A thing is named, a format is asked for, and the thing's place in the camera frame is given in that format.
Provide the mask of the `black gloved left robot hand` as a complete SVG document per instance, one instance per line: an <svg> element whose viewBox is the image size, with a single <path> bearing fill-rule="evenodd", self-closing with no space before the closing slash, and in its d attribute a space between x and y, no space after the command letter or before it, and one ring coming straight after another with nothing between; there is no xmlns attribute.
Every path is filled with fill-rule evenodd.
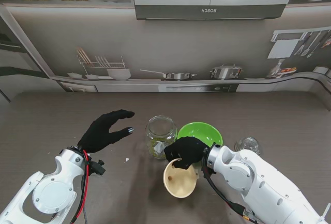
<svg viewBox="0 0 331 224"><path fill-rule="evenodd" d="M101 115L91 123L82 136L77 144L78 149L85 150L87 153L96 153L108 145L129 136L134 131L132 127L126 127L115 132L109 132L109 130L118 120L132 118L133 116L134 112L122 109Z"/></svg>

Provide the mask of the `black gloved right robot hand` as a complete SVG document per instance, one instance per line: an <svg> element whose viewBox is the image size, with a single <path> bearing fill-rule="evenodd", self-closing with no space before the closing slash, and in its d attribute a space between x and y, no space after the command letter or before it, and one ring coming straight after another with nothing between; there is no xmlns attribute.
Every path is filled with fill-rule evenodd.
<svg viewBox="0 0 331 224"><path fill-rule="evenodd" d="M209 147L195 137L182 137L164 149L168 162L175 168L187 170L192 164L200 162L204 151Z"/></svg>

